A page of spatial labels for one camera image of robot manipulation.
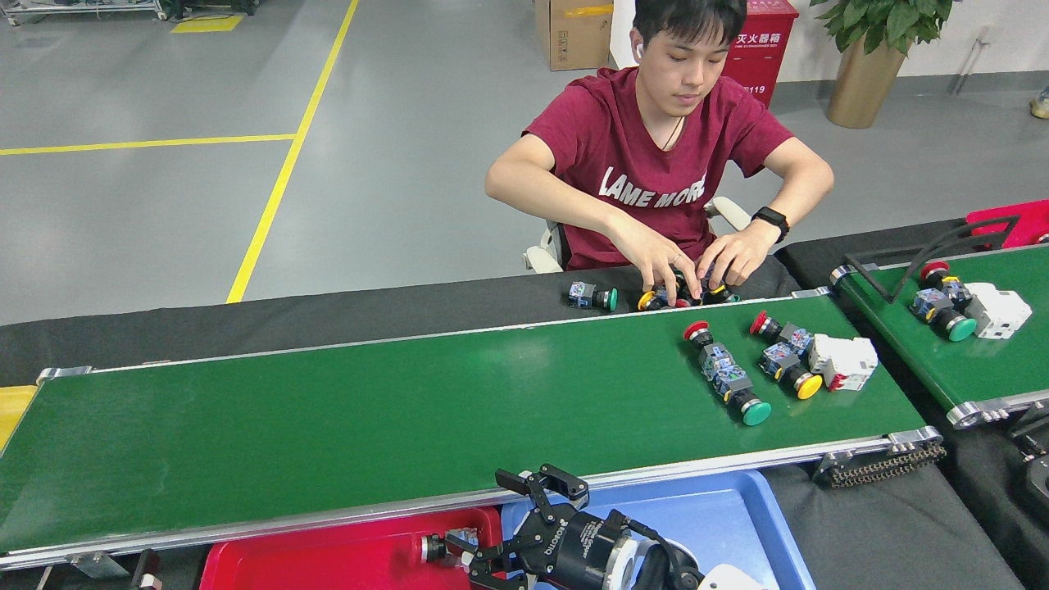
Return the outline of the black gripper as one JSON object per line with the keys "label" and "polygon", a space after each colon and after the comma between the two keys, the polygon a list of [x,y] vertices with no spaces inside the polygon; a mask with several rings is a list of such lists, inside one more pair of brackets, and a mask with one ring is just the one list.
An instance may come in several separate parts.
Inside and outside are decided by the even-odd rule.
{"label": "black gripper", "polygon": [[[499,487],[526,496],[536,511],[524,519],[524,538],[496,546],[468,546],[472,589],[532,589],[537,580],[561,589],[622,589],[627,580],[626,518],[603,520],[579,511],[588,504],[583,479],[547,463],[537,473],[495,471]],[[565,497],[575,511],[555,511],[545,492]],[[524,550],[524,561],[520,557]]]}

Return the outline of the person's right hand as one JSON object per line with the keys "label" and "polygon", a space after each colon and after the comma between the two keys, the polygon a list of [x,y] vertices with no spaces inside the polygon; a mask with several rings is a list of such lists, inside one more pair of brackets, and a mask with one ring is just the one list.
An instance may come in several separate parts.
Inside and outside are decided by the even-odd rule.
{"label": "person's right hand", "polygon": [[693,297],[701,297],[702,289],[693,259],[648,225],[630,216],[616,216],[607,225],[606,237],[626,261],[640,271],[644,290],[651,290],[659,283],[667,285],[670,300],[675,300],[679,272],[687,288],[692,290]]}

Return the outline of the person's left hand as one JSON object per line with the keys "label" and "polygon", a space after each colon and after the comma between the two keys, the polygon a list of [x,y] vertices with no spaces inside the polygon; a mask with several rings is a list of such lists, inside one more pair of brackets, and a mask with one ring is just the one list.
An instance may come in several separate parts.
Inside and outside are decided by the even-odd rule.
{"label": "person's left hand", "polygon": [[744,230],[720,236],[698,259],[695,274],[711,288],[744,285],[779,240],[777,225],[751,220]]}

